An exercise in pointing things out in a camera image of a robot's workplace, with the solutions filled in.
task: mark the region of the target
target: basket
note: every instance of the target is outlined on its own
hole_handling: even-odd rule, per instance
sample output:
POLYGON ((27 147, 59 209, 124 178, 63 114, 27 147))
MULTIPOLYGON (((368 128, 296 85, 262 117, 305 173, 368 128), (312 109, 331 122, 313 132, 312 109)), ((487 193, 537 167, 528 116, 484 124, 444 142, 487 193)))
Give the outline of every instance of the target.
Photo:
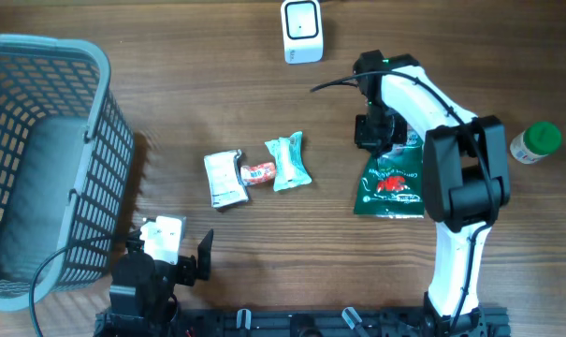
MULTIPOLYGON (((0 311, 28 306, 39 264, 73 241, 113 234, 134 150, 94 44, 0 35, 0 311)), ((111 240, 41 273, 36 300, 108 271, 111 240)))

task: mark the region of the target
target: plastic packet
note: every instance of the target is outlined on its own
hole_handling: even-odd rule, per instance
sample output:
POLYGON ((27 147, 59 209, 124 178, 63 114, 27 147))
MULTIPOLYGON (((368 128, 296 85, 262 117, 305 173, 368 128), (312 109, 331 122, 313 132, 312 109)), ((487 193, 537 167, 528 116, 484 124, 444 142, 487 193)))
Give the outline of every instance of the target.
POLYGON ((265 183, 274 179, 276 176, 276 166, 274 163, 264 163, 254 167, 241 167, 241 180, 245 186, 265 183))
POLYGON ((239 176, 237 160, 240 157, 241 150, 210 154, 204 157, 210 181, 211 207, 217 209, 249 200, 239 176))
POLYGON ((422 199, 422 147, 415 131, 408 130, 405 145, 371 157, 357 189, 355 214, 389 218, 424 217, 422 199))
POLYGON ((276 161, 274 191, 312 182, 312 178, 301 162, 301 136, 303 133, 298 131, 289 138, 278 138, 266 142, 270 154, 276 161))

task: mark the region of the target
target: green pouch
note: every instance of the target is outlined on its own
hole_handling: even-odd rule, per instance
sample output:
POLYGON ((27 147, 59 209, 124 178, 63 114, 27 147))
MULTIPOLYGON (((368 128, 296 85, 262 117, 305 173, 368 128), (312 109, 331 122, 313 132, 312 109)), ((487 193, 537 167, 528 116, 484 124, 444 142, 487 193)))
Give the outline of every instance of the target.
POLYGON ((357 189, 354 214, 389 218, 424 217, 422 150, 424 142, 408 131, 405 145, 372 156, 357 189))

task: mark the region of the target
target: green lid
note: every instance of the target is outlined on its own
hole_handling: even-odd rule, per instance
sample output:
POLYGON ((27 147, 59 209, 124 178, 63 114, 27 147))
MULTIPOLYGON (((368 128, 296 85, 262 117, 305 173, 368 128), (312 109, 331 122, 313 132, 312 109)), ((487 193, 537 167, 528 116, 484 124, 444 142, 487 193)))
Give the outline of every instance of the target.
POLYGON ((524 144, 535 154, 552 154, 561 146, 561 131, 549 122, 535 123, 524 133, 524 144))

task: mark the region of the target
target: wooden table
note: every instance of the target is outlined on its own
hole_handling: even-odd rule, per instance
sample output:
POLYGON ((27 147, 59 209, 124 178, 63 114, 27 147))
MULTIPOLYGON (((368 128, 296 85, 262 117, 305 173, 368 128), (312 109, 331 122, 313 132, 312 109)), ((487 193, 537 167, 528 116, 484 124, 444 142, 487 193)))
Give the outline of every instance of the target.
MULTIPOLYGON (((496 114, 507 139, 533 122, 559 125, 564 144, 543 163, 510 157, 512 198, 486 244, 482 302, 507 306, 514 336, 566 336, 566 4, 511 1, 332 1, 323 4, 324 61, 283 59, 279 3, 0 7, 0 32, 88 39, 112 66, 111 89, 136 131, 123 224, 188 217, 182 253, 215 229, 212 278, 178 286, 184 307, 340 309, 417 305, 431 280, 429 219, 353 215, 368 153, 353 144, 364 98, 317 94, 363 51, 411 53, 464 108, 496 114), (203 156, 242 149, 271 160, 264 141, 305 135, 313 183, 210 207, 203 156)), ((48 336, 88 336, 109 306, 109 277, 52 294, 37 311, 48 336)), ((26 311, 0 313, 0 336, 32 335, 26 311)))

